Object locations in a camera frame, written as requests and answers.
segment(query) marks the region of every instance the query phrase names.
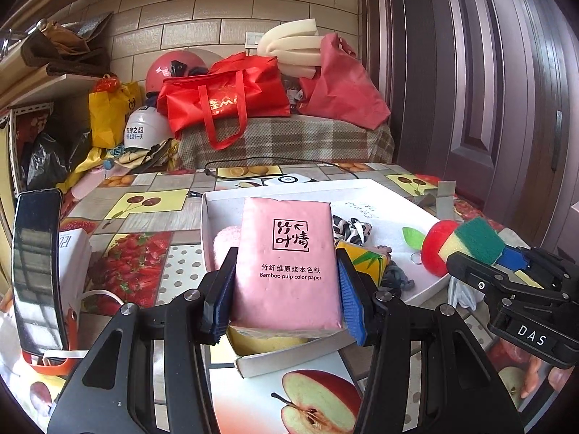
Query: pink plastic bag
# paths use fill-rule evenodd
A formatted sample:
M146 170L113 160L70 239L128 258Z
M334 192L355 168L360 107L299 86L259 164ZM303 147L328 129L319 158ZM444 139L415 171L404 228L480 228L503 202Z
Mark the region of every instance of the pink plastic bag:
M304 95L297 105L300 114L372 130L384 123L390 109L348 43L336 33L326 34L320 50L321 72L312 80L299 79Z
M329 204L245 198L231 325L257 337L322 337L341 323Z

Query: pink tissue package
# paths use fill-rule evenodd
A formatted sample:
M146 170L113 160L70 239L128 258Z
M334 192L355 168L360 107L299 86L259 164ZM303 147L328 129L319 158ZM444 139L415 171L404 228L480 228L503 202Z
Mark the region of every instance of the pink tissue package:
M342 328L330 204L245 198L231 325L251 336Z

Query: red tote bag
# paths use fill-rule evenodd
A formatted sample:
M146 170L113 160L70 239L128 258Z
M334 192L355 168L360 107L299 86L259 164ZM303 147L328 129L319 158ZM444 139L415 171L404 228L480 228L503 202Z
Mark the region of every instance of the red tote bag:
M320 46L322 66L314 79L300 78L304 100L300 114L345 121L376 129L390 109L373 85L355 52L336 33L324 36Z
M235 54L213 64L207 75L166 78L157 98L157 111L169 119L175 134L194 124L205 124L215 150L238 140L248 117L290 115L275 57ZM218 140L214 120L237 117L239 130Z

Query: pink helmet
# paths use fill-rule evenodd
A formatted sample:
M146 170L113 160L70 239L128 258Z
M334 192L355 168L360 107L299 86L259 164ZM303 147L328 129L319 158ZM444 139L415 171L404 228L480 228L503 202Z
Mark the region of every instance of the pink helmet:
M200 75L200 73L192 73L192 70L196 67L205 68L205 71L202 73L207 72L205 62L193 52L175 50L161 55L155 60L147 72L147 79L145 81L147 95L152 92L161 91L161 86L163 86L163 80L165 78Z

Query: apple stem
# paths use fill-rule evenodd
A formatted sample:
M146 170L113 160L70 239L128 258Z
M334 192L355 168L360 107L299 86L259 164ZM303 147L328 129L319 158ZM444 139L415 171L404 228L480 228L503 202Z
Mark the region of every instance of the apple stem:
M286 400L282 396L279 396L277 393L272 393L271 397L277 398L279 401L283 401L287 406L291 406L292 408L296 408L297 410L303 411L300 407L295 406L291 401Z

